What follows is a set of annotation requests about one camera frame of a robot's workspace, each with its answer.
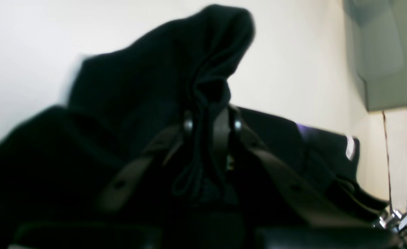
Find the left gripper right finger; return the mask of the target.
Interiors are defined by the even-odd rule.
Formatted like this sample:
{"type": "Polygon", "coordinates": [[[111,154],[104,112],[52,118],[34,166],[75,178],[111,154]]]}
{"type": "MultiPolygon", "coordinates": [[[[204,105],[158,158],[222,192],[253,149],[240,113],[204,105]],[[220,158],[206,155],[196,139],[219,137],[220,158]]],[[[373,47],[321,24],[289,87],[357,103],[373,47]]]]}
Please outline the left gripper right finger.
{"type": "Polygon", "coordinates": [[[273,190],[306,224],[319,228],[368,227],[368,222],[338,208],[271,153],[235,106],[227,106],[217,121],[229,125],[228,149],[235,159],[235,171],[263,172],[273,183],[273,190]]]}

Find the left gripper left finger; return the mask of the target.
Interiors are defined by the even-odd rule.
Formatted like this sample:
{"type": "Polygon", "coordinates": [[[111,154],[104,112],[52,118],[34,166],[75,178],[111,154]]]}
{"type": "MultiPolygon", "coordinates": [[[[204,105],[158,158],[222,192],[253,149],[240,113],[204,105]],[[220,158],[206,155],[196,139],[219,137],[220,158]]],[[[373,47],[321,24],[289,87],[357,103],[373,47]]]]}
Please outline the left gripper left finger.
{"type": "Polygon", "coordinates": [[[183,121],[157,134],[142,154],[123,167],[98,196],[99,212],[118,212],[130,200],[151,165],[164,166],[193,131],[193,114],[187,110],[183,121]]]}

